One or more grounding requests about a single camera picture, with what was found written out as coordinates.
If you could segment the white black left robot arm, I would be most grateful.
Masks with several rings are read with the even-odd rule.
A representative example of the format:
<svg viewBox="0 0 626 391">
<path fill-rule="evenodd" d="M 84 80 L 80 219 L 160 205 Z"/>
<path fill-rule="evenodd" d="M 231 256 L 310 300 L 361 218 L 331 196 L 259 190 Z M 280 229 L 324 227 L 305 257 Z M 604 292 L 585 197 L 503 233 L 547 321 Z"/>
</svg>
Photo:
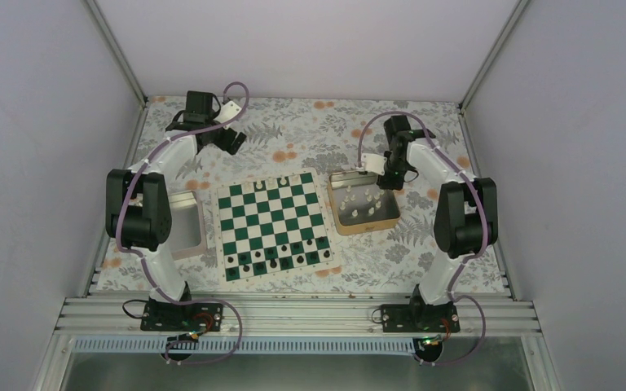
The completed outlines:
<svg viewBox="0 0 626 391">
<path fill-rule="evenodd" d="M 164 138 L 143 159 L 106 178 L 105 230 L 122 253 L 138 257 L 150 283 L 150 299 L 165 302 L 161 317 L 175 330 L 188 327 L 194 307 L 166 244 L 172 214 L 166 179 L 200 150 L 214 146 L 235 154 L 245 135 L 232 129 L 248 107 L 216 94 L 189 91 L 184 109 L 166 126 Z"/>
</svg>

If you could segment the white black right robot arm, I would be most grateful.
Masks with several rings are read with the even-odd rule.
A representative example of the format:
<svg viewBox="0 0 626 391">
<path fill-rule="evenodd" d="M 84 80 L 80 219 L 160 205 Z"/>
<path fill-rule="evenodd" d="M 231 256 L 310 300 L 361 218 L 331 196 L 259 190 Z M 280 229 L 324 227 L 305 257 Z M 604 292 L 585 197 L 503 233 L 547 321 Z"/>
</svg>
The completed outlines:
<svg viewBox="0 0 626 391">
<path fill-rule="evenodd" d="M 417 285 L 421 302 L 408 311 L 410 324 L 427 332 L 439 323 L 437 305 L 456 300 L 456 281 L 469 261 L 483 255 L 497 240 L 496 184 L 459 167 L 417 116 L 401 111 L 388 114 L 390 118 L 383 124 L 388 149 L 377 185 L 398 191 L 411 171 L 439 186 L 433 228 L 440 253 Z"/>
</svg>

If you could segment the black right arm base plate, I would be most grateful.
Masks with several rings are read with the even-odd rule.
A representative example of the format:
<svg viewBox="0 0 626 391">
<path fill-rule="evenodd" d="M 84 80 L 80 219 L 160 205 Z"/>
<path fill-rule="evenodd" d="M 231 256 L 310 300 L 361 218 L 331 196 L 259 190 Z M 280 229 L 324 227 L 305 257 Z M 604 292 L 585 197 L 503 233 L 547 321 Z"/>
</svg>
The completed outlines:
<svg viewBox="0 0 626 391">
<path fill-rule="evenodd" d="M 386 333 L 459 332 L 461 325 L 452 302 L 442 305 L 380 306 L 381 325 Z"/>
</svg>

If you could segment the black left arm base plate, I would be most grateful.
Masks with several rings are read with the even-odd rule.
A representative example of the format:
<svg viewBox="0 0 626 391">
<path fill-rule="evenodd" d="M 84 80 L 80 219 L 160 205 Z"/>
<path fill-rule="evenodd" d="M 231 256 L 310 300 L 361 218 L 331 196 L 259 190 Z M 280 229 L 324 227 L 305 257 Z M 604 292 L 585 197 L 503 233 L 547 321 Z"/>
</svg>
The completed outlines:
<svg viewBox="0 0 626 391">
<path fill-rule="evenodd" d="M 143 310 L 140 330 L 144 332 L 219 332 L 223 305 L 198 303 L 174 305 L 149 301 Z"/>
</svg>

